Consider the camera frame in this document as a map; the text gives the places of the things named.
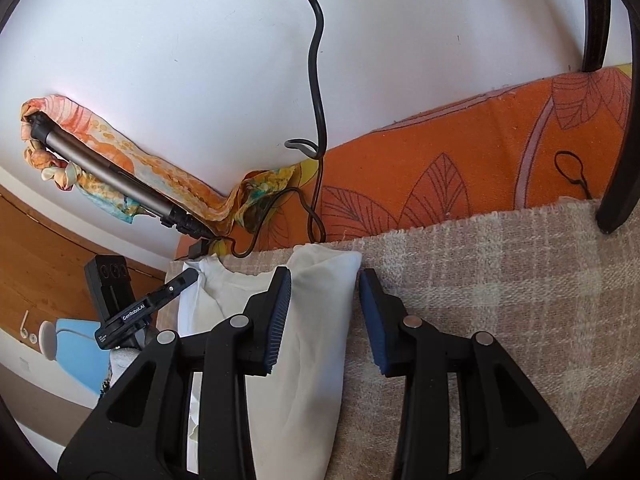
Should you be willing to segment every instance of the black cord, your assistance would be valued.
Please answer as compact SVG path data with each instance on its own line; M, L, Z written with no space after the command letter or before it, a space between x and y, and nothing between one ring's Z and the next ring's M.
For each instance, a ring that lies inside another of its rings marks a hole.
M324 120L324 108L322 107L320 83L318 82L318 50L320 49L320 40L322 40L322 32L324 31L324 15L318 0L308 1L316 16L316 31L309 46L308 70L311 99L314 104L314 114L316 115L318 143L316 144L306 139L291 139L285 142L284 145L293 150L300 150L309 158L320 160L326 152L326 121Z
M571 178L564 171L562 171L562 169L560 168L560 165L558 164L558 155L567 155L567 156L573 157L575 160L578 161L578 163L580 164L580 178ZM556 170L558 170L558 173L564 176L565 179L567 179L570 184L573 184L574 186L580 186L582 188L587 200L593 199L593 196L591 196L591 191L589 191L589 184L587 184L587 179L584 176L584 166L579 156L577 156L574 152L561 150L559 152L556 152L556 156L554 157L554 164L556 165Z
M298 198L300 199L302 207L308 213L308 220L306 222L306 234L309 238L309 241L313 244L324 243L326 241L326 230L324 228L324 224L322 223L322 219L316 212L316 208L318 207L318 200L320 198L320 191L322 189L324 154L326 153L326 120L324 118L324 108L322 107L322 96L320 94L320 83L318 81L318 50L320 49L320 41L322 40L322 32L324 31L324 16L322 15L322 9L320 7L320 4L318 3L318 0L308 1L309 4L311 4L311 7L316 16L316 31L311 40L311 45L309 46L308 70L309 86L311 88L311 100L313 101L314 114L316 115L318 143L316 144L308 139L291 139L287 140L284 145L286 148L290 148L292 150L300 150L300 152L304 153L306 156L308 156L308 158L312 158L313 160L318 161L318 173L316 175L316 185L314 187L314 193L311 198L311 205L306 202L305 195L299 187L287 187L274 194L269 200L267 207L262 212L262 215L260 216L260 221L258 222L258 226L254 232L251 244L244 252L236 253L236 240L234 240L233 238L230 238L228 236L217 237L218 239L231 242L231 254L236 258L245 258L252 253L258 241L258 236L260 235L262 226L266 221L267 216L269 215L269 211L271 211L271 208L280 197L291 192L295 192L298 194ZM316 237L316 234L314 232L314 224L318 228L319 237Z

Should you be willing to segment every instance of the orange fabric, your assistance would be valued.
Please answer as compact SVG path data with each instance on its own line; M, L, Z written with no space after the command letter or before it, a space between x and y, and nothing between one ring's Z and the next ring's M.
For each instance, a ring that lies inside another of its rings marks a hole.
M494 91L329 150L319 207L328 241L542 206L561 196L583 200L583 190L556 170L559 150L580 157L591 194L602 197L628 113L627 73L609 68ZM559 164L573 178L580 175L577 161ZM303 187L308 197L314 182ZM306 243L299 201L287 198L263 231L258 250ZM250 241L239 226L231 236L237 250ZM183 239L177 255L191 243Z
M260 199L286 188L297 168L253 171L225 197L177 166L143 152L103 118L64 96L54 94L25 102L20 111L20 138L27 143L23 154L25 161L44 170L43 178L53 178L60 189L71 190L78 183L94 203L105 205L107 211L127 222L132 221L133 215L144 211L137 203L132 205L132 201L122 193L79 166L67 165L66 161L50 155L45 146L31 139L31 124L27 117L37 111L46 113L94 152L179 204L220 235L228 234L235 222L251 227L251 222L245 222L248 211Z

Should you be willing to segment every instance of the white pillow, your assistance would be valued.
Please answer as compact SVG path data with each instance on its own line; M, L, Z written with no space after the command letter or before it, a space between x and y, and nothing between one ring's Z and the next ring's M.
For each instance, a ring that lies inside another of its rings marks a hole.
M342 399L344 353L360 253L296 247L287 263L292 287L278 363L266 378L247 377L249 426L258 480L322 480ZM178 308L180 336L207 332L269 288L272 272L246 276L217 257L188 262L200 273ZM188 469L197 472L200 381L191 397Z

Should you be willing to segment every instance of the metal screw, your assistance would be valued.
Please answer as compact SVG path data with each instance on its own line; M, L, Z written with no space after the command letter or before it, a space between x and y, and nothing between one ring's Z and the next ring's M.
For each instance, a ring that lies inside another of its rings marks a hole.
M422 320L418 316L406 316L402 322L404 326L409 328L419 328L422 326Z
M489 346L494 344L494 336L489 334L488 332L478 332L476 334L476 341L478 341L482 346Z
M161 345L168 345L169 343L173 343L175 339L175 333L171 330L164 330L163 332L158 334L158 342Z
M233 316L229 323L233 328L244 328L249 324L249 318L240 314L239 316Z

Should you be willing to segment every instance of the wooden wardrobe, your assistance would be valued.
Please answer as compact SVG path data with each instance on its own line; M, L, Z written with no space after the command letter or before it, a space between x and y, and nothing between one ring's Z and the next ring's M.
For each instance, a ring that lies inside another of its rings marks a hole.
M0 186L0 328L18 341L24 313L28 333L44 320L96 320L84 265L96 254L112 254L50 221ZM164 272L127 261L136 298L164 281Z

